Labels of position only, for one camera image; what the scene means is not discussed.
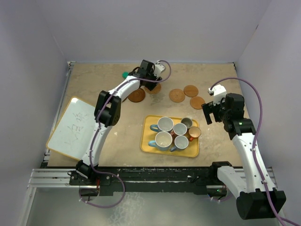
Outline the light wooden coaster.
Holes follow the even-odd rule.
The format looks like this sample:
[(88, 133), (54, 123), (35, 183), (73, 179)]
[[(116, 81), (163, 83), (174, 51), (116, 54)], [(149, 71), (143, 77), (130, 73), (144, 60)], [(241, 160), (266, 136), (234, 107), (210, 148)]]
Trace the light wooden coaster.
[(190, 100), (191, 107), (197, 110), (202, 109), (202, 105), (205, 103), (206, 103), (205, 100), (199, 96), (192, 97)]
[(195, 97), (198, 95), (198, 88), (194, 85), (187, 85), (183, 89), (184, 93), (188, 97)]

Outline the woven rattan coaster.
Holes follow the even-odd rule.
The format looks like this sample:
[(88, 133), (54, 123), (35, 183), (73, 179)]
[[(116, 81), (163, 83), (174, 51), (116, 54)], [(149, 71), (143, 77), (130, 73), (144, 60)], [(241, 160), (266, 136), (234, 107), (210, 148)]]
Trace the woven rattan coaster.
[(145, 92), (149, 94), (158, 94), (161, 91), (161, 84), (157, 83), (156, 87), (153, 90), (149, 90), (147, 87), (144, 87)]
[(173, 89), (169, 92), (169, 98), (175, 103), (180, 103), (185, 99), (185, 93), (181, 89)]

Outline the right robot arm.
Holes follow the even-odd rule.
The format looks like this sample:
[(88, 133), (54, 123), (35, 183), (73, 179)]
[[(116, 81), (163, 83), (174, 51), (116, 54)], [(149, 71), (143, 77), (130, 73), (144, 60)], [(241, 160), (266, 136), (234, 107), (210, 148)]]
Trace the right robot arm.
[(257, 142), (256, 130), (251, 119), (244, 117), (245, 101), (242, 95), (222, 92), (215, 94), (212, 102), (203, 104), (207, 124), (211, 115), (224, 124), (225, 131), (236, 147), (242, 162), (245, 178), (227, 162), (214, 162), (209, 179), (214, 184), (223, 182), (236, 198), (240, 217), (247, 219), (275, 218), (286, 201), (284, 191), (279, 191), (263, 163)]

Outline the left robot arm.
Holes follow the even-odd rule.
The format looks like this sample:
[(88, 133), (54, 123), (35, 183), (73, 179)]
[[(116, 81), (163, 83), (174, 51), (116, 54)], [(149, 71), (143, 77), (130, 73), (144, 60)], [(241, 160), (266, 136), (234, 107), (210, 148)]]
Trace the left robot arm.
[(110, 130), (120, 119), (122, 101), (142, 86), (153, 90), (158, 83), (162, 82), (160, 75), (166, 68), (161, 62), (161, 60), (156, 63), (143, 60), (140, 66), (131, 71), (117, 87), (99, 93), (94, 111), (94, 134), (88, 149), (76, 165), (76, 173), (85, 184), (91, 185), (96, 181), (98, 154)]

